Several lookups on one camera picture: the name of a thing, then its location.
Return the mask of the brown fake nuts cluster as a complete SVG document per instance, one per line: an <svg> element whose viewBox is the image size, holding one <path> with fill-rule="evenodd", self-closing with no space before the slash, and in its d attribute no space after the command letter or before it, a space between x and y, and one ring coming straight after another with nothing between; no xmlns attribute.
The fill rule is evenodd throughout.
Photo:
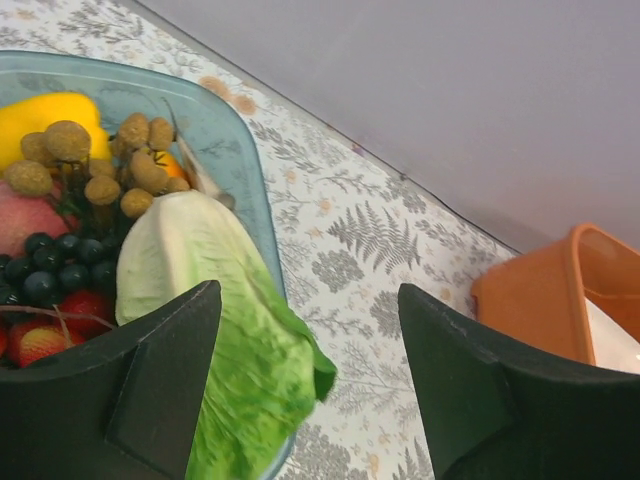
<svg viewBox="0 0 640 480"><path fill-rule="evenodd" d="M78 225L66 233L102 236L126 228L155 198L191 188L189 180L170 177L143 151L169 151L174 143L167 119L134 112L108 139L111 159L92 158L89 133L62 120L21 139L24 159L8 166L1 182L18 195L46 199L64 221L75 216Z"/></svg>

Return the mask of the floral patterned table mat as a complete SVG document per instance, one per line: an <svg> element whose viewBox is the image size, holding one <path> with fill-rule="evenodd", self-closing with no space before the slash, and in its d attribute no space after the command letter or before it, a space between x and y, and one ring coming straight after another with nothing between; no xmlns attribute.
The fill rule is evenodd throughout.
<svg viewBox="0 0 640 480"><path fill-rule="evenodd" d="M5 49L168 73L236 107L259 151L290 304L336 363L284 479L429 479L398 319L412 283L469 314L471 283L511 252L408 178L126 1L5 1Z"/></svg>

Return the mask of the white rectangular plate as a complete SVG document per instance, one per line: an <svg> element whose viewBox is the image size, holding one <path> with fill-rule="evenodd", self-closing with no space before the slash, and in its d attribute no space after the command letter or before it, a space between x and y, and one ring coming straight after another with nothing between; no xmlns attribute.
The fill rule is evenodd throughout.
<svg viewBox="0 0 640 480"><path fill-rule="evenodd" d="M639 373L639 342L591 300L585 300L594 351L600 368Z"/></svg>

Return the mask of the grey fake oyster shell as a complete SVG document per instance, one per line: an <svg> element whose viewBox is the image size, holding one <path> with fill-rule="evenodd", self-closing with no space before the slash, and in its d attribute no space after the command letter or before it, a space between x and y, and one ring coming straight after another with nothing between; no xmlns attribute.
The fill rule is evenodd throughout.
<svg viewBox="0 0 640 480"><path fill-rule="evenodd" d="M187 174L191 186L194 189L205 194L206 196L219 201L230 211L233 211L236 206L235 197L227 191L223 190L217 184L214 178L206 171L203 164L198 160L193 149L189 146L182 133L180 132L176 115L168 100L166 98L162 98L162 100L165 103L171 116L171 121L174 128L175 143L179 150L183 168Z"/></svg>

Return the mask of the blue transparent tray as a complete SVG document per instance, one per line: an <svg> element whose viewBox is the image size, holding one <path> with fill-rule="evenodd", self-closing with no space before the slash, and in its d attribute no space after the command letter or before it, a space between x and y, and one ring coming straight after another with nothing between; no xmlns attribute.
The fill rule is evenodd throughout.
<svg viewBox="0 0 640 480"><path fill-rule="evenodd" d="M54 92L77 92L90 97L98 106L101 126L109 134L108 139L134 112L141 112L149 119L163 117L172 124L162 100L166 98L176 115L180 132L198 160L217 184L235 197L236 206L231 212L251 237L279 294L284 298L275 235L256 145L245 123L225 101L195 84L115 63L56 54L2 54L2 106ZM115 232L102 236L80 232L80 236L102 239L115 235L122 239L123 245L140 217ZM269 467L257 479L268 477L271 466L283 462L295 432L287 438Z"/></svg>

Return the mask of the yellow fake pepper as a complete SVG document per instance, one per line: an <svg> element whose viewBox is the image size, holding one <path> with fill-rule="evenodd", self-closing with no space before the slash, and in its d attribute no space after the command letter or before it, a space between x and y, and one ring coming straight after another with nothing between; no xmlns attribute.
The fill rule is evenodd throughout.
<svg viewBox="0 0 640 480"><path fill-rule="evenodd" d="M36 95L1 107L1 171L23 160L21 139L32 132L44 132L56 121L71 120L91 136L91 157L110 160L109 134L101 126L96 103L77 92Z"/></svg>

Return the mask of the red fake cherries bunch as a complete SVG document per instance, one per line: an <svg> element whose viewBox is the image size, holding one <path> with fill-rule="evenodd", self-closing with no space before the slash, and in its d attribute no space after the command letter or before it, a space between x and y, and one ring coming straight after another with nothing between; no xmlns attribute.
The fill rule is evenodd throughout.
<svg viewBox="0 0 640 480"><path fill-rule="evenodd" d="M56 314L1 313L1 357L25 368L115 328L115 298L79 290L57 301Z"/></svg>

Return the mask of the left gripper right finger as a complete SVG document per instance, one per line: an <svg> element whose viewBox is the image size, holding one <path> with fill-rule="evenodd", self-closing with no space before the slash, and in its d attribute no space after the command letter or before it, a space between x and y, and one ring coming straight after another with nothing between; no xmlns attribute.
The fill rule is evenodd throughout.
<svg viewBox="0 0 640 480"><path fill-rule="evenodd" d="M635 479L639 379L530 347L412 284L402 337L438 479Z"/></svg>

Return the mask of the pink fake peach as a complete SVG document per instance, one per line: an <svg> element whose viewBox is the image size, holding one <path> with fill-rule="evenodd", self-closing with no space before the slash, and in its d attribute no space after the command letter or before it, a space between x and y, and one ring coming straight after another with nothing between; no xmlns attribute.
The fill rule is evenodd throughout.
<svg viewBox="0 0 640 480"><path fill-rule="evenodd" d="M2 254L16 257L23 255L24 241L37 232L58 236L76 227L78 219L67 215L67 221L54 210L46 199L25 197L15 193L1 182L0 250Z"/></svg>

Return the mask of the yellow orange fake fruit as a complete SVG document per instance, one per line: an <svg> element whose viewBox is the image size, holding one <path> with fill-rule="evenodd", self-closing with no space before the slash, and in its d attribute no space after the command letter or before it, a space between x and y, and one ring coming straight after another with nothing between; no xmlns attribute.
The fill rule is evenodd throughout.
<svg viewBox="0 0 640 480"><path fill-rule="evenodd" d="M152 156L156 165L165 170L170 177L183 178L188 181L184 168L170 151L154 151L147 147L143 151Z"/></svg>

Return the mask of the dark fake blueberries bunch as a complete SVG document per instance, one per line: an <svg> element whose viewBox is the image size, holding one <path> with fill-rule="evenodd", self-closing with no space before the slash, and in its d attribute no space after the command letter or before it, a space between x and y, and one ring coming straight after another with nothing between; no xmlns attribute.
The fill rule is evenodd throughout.
<svg viewBox="0 0 640 480"><path fill-rule="evenodd" d="M17 255L1 255L1 304L49 307L91 291L111 299L122 239L36 232Z"/></svg>

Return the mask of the green fake lettuce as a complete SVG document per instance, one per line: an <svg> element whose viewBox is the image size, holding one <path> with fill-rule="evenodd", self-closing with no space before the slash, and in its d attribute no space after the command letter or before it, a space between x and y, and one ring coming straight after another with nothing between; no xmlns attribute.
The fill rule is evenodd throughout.
<svg viewBox="0 0 640 480"><path fill-rule="evenodd" d="M195 190L156 198L130 229L116 321L209 280L221 287L221 318L186 475L257 479L328 396L337 369L279 294L242 223Z"/></svg>

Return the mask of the orange plastic basket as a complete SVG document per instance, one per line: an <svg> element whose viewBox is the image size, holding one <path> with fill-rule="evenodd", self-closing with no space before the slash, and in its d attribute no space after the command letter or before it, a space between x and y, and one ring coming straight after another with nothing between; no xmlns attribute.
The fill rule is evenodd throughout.
<svg viewBox="0 0 640 480"><path fill-rule="evenodd" d="M595 365L585 300L639 342L639 252L592 224L474 281L476 318L522 343Z"/></svg>

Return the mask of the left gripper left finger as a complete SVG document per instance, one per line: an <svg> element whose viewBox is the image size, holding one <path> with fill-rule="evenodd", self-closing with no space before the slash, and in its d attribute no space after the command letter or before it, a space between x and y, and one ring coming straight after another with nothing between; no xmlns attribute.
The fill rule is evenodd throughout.
<svg viewBox="0 0 640 480"><path fill-rule="evenodd" d="M182 479L221 313L206 281L62 353L1 372L4 479Z"/></svg>

